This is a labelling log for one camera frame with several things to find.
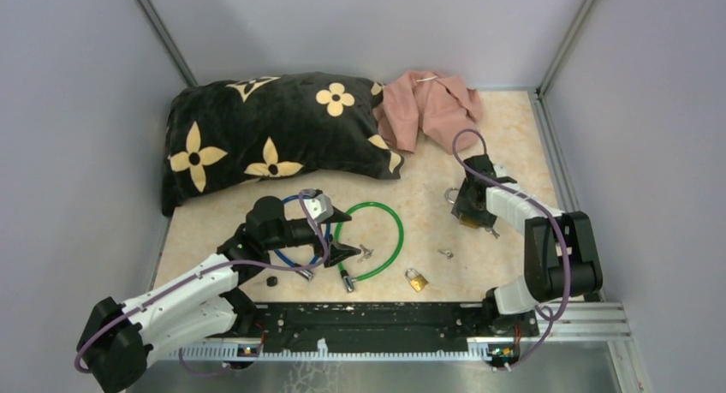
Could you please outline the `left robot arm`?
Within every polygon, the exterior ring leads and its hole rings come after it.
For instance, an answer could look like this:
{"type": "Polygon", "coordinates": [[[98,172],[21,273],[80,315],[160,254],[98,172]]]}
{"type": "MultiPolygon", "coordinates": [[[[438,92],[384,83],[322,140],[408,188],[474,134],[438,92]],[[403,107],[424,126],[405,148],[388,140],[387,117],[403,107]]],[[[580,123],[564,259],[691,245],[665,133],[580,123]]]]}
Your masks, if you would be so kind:
{"type": "Polygon", "coordinates": [[[308,270],[359,253],[326,234],[328,224],[351,216],[335,208],[319,190],[294,197],[304,216],[288,219],[282,199],[265,196],[225,243],[190,271],[157,289],[117,302],[98,302],[76,347],[74,367],[91,374],[104,392],[134,384],[157,360],[209,336],[257,336],[260,314],[240,286],[273,269],[270,253],[309,246],[314,262],[308,270]]]}

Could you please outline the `blue cable lock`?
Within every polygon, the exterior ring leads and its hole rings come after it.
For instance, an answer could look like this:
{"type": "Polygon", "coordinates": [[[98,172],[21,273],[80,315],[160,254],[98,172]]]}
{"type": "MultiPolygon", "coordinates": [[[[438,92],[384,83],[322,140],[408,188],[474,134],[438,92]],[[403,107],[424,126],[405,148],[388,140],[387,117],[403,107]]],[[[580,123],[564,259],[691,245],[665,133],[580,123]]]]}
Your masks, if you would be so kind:
{"type": "MultiPolygon", "coordinates": [[[[284,204],[287,204],[287,203],[289,203],[289,202],[291,202],[291,201],[294,201],[294,200],[297,200],[297,199],[298,199],[298,197],[297,197],[296,195],[290,195],[289,197],[287,197],[287,198],[284,198],[284,199],[282,199],[282,202],[283,202],[284,204]]],[[[330,241],[331,241],[331,238],[330,238],[330,233],[331,233],[331,226],[330,226],[330,224],[329,224],[329,223],[324,223],[324,224],[323,224],[323,227],[324,227],[324,238],[326,239],[326,245],[327,245],[327,246],[329,246],[329,245],[330,245],[330,241]]],[[[277,257],[278,257],[278,258],[279,258],[279,259],[280,259],[280,260],[281,260],[281,261],[282,261],[282,262],[283,262],[283,263],[284,263],[285,265],[287,265],[288,267],[296,267],[296,266],[300,266],[300,264],[298,264],[298,263],[294,262],[294,261],[293,261],[293,260],[291,260],[291,259],[290,259],[290,258],[289,258],[289,257],[288,257],[287,255],[285,255],[285,254],[283,253],[283,251],[282,251],[282,250],[274,250],[274,254],[275,254],[275,255],[276,255],[276,256],[277,256],[277,257]]],[[[317,262],[318,262],[318,261],[319,261],[319,260],[320,260],[321,258],[322,258],[322,253],[320,253],[320,252],[318,252],[318,251],[313,251],[313,255],[312,255],[312,258],[311,258],[311,260],[310,260],[310,262],[309,262],[309,265],[314,265],[314,264],[315,264],[315,263],[317,263],[317,262]]],[[[313,274],[313,272],[312,272],[312,270],[311,270],[311,269],[305,269],[305,270],[300,270],[300,271],[296,271],[295,273],[296,273],[297,275],[299,275],[299,276],[303,277],[303,278],[304,278],[304,279],[305,279],[306,281],[308,281],[308,282],[312,281],[312,280],[313,280],[313,278],[314,278],[314,274],[313,274]]]]}

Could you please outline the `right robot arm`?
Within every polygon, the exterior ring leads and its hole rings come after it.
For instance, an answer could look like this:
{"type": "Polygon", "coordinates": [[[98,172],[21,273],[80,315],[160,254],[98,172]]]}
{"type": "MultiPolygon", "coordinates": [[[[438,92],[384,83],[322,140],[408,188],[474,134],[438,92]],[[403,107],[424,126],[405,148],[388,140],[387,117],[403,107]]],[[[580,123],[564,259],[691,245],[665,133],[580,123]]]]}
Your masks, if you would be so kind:
{"type": "Polygon", "coordinates": [[[604,277],[590,218],[565,212],[524,194],[516,180],[486,154],[462,161],[465,178],[452,200],[452,215],[462,224],[493,233],[496,221],[524,239],[523,273],[487,291],[482,323],[493,335],[505,334],[516,315],[556,298],[598,292],[604,277]]]}

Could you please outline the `small brass padlock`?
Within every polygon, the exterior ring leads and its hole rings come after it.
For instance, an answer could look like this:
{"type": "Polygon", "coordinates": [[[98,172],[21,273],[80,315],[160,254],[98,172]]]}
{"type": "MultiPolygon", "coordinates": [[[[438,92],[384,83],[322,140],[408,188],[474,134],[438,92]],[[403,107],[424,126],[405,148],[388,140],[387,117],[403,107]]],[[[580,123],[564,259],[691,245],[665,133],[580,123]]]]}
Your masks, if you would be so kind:
{"type": "Polygon", "coordinates": [[[412,289],[417,293],[421,292],[429,283],[427,279],[414,268],[406,269],[404,277],[412,289]]]}

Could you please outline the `pink cloth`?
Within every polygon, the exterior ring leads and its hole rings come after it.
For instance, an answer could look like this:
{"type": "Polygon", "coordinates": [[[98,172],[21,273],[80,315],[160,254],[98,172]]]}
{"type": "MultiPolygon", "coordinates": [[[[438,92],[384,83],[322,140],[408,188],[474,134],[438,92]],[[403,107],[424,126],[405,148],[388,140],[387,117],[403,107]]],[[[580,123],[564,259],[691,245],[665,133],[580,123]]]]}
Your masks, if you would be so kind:
{"type": "Polygon", "coordinates": [[[405,152],[414,152],[423,134],[452,153],[455,136],[485,119],[477,90],[459,76],[425,70],[409,70],[384,85],[373,114],[383,139],[405,152]]]}

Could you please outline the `large brass padlock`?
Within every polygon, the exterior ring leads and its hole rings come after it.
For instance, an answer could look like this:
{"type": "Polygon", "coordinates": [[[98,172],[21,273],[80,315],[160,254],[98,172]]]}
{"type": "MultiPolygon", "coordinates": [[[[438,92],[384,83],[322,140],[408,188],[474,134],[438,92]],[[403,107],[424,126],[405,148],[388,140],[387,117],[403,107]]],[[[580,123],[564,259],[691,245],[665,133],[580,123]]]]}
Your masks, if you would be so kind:
{"type": "Polygon", "coordinates": [[[451,214],[460,224],[472,229],[484,227],[481,210],[465,194],[461,194],[459,188],[447,188],[444,198],[452,205],[451,214]]]}

